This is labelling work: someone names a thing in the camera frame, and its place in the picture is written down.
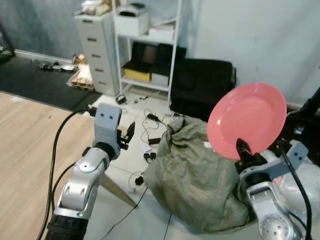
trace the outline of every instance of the pink plate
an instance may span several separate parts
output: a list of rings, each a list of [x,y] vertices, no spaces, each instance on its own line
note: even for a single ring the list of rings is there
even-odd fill
[[[252,153],[268,148],[281,132],[287,113],[286,100],[274,86],[249,83],[226,94],[211,112],[207,136],[214,150],[229,159],[239,159],[238,138]]]

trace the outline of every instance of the white wall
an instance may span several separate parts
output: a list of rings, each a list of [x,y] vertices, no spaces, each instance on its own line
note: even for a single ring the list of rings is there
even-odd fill
[[[320,87],[319,0],[191,0],[191,58],[231,61],[240,84],[267,82],[301,104]]]

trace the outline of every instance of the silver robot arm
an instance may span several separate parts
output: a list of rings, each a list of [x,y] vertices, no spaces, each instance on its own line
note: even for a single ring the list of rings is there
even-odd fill
[[[119,107],[106,104],[98,106],[94,120],[93,147],[74,165],[72,176],[63,187],[47,226],[46,240],[84,238],[100,185],[128,204],[136,205],[105,175],[110,160],[118,158],[121,148],[128,149],[128,143],[134,134],[133,123],[128,129],[129,136],[121,136],[118,130],[121,113]]]
[[[251,155],[248,145],[237,141],[240,161],[235,164],[241,184],[258,220],[258,230],[263,240],[301,240],[302,233],[291,220],[285,199],[274,187],[272,180],[289,172],[281,156],[267,162],[258,153]],[[308,154],[308,149],[299,141],[292,140],[287,156],[297,169]]]

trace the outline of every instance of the tile floor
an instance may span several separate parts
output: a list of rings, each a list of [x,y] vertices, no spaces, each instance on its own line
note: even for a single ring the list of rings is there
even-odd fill
[[[127,104],[120,107],[124,108],[127,113],[122,114],[120,125],[128,127],[135,121],[135,134],[129,144],[127,151],[122,150],[120,157],[110,163],[107,169],[107,175],[113,179],[131,198],[138,202],[142,192],[133,192],[128,184],[129,177],[134,172],[143,172],[148,164],[143,159],[144,151],[141,145],[141,134],[144,129],[142,122],[146,127],[156,127],[157,125],[151,120],[145,120],[144,109],[150,109],[160,119],[165,114],[171,114],[168,108],[167,100],[157,91],[146,91],[140,88],[130,89],[125,93]],[[140,97],[149,96],[146,100]],[[114,97],[103,95],[93,105],[96,107],[99,103],[117,105]],[[165,131],[164,126],[159,126],[157,130],[150,130],[151,138],[161,137]],[[193,234],[187,227],[175,216],[169,221],[170,213],[162,208],[152,193],[147,190],[139,207],[119,225],[117,225],[108,236],[104,235],[109,229],[122,219],[132,207],[117,199],[111,193],[100,187],[95,201],[91,219],[89,221],[85,240],[254,240],[261,239],[258,234],[257,225],[253,224],[237,233],[230,234]]]

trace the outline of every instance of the white filing cabinet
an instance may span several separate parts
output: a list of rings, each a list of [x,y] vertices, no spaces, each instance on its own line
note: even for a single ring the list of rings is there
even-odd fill
[[[77,15],[74,18],[95,90],[102,94],[115,96],[120,86],[112,13],[108,12],[101,16]]]

